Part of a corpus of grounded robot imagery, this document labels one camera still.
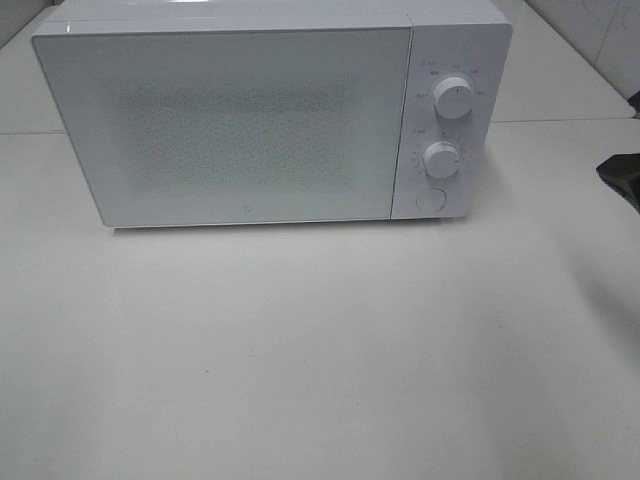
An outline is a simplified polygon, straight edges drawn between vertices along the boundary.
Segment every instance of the tile grout line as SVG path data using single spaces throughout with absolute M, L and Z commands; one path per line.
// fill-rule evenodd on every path
M 541 123 L 541 122 L 597 122 L 600 120 L 634 120 L 633 117 L 605 117 L 605 118 L 555 118 L 546 120 L 494 120 L 490 124 L 504 123 Z
M 44 130 L 41 132 L 0 132 L 1 136 L 18 136 L 18 135 L 62 135 L 64 130 Z
M 609 31 L 613 25 L 613 21 L 616 19 L 618 15 L 618 9 L 622 4 L 622 0 L 618 0 L 615 8 L 613 9 L 613 15 L 611 15 L 611 20 L 609 20 L 609 25 L 607 25 L 607 30 L 604 32 L 604 37 L 602 37 L 602 43 L 600 44 L 600 48 L 598 49 L 598 53 L 596 53 L 596 58 L 593 61 L 593 68 L 596 69 L 596 65 L 598 65 L 598 61 L 600 60 L 600 54 L 602 53 L 602 49 L 604 48 L 604 44 L 607 42 L 607 38 L 609 38 Z

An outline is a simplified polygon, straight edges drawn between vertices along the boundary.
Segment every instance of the microwave door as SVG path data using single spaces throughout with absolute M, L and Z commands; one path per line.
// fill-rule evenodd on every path
M 388 219 L 409 28 L 36 38 L 103 222 Z

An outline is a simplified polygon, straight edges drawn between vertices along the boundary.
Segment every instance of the microwave oven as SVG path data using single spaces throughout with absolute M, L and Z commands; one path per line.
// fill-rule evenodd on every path
M 460 217 L 490 0 L 66 0 L 32 43 L 103 223 Z

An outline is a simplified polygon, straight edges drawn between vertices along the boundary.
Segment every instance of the microwave top surface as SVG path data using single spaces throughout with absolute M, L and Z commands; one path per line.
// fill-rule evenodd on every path
M 491 0 L 66 0 L 37 35 L 507 23 Z

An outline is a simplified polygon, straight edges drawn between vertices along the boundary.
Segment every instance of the timer knob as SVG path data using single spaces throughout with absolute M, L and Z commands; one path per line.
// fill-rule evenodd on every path
M 433 89 L 436 111 L 449 120 L 464 117 L 471 111 L 473 95 L 471 81 L 459 75 L 441 80 Z
M 424 169 L 433 178 L 447 178 L 460 168 L 460 150 L 449 142 L 436 142 L 424 151 Z

